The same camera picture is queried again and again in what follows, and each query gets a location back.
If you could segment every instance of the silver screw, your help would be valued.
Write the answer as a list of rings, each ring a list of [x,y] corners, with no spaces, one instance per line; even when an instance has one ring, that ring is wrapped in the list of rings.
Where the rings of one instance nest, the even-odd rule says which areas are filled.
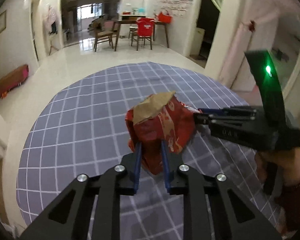
[[[185,164],[179,166],[179,170],[181,171],[189,171],[189,169],[190,169],[189,166]]]
[[[88,176],[86,174],[80,174],[77,176],[77,180],[80,182],[84,182],[88,179]]]
[[[219,181],[225,181],[226,179],[227,179],[227,177],[224,174],[218,174],[217,175],[217,180],[219,180]]]
[[[116,171],[116,172],[122,172],[122,171],[124,171],[126,168],[123,166],[123,165],[117,165],[117,166],[115,166],[114,167],[114,170]]]

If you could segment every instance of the round table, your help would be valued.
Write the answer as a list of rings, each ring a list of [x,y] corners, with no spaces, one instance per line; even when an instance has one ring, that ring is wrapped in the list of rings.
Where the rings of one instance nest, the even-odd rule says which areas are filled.
[[[172,90],[196,108],[246,104],[202,74],[153,62],[102,70],[56,94],[34,123],[20,159],[17,201],[26,224],[78,174],[96,176],[120,163],[130,153],[126,112],[150,94]],[[203,174],[226,174],[276,224],[279,207],[262,193],[252,149],[207,131],[197,132],[182,155]],[[181,196],[167,194],[162,174],[141,169],[138,193],[121,197],[121,239],[182,239],[182,207]]]

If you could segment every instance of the black handle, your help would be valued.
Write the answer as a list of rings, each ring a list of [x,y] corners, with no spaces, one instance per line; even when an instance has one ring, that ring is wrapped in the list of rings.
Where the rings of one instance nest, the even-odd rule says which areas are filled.
[[[267,195],[271,195],[274,189],[275,177],[277,176],[278,165],[275,163],[267,164],[267,179],[263,185],[263,192]]]

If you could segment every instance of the framed painting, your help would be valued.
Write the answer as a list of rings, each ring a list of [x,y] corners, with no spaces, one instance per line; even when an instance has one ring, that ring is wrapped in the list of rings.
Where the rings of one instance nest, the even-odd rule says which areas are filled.
[[[0,14],[0,33],[3,32],[6,28],[7,24],[7,11],[4,11],[2,14]]]

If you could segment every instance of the red snack bag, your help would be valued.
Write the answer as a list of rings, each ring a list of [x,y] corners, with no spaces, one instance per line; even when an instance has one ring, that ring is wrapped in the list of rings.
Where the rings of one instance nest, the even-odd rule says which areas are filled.
[[[142,165],[154,175],[162,171],[161,140],[168,143],[171,152],[179,154],[195,129],[193,113],[174,93],[150,95],[130,109],[125,118],[130,149],[134,151],[136,143],[142,142]]]

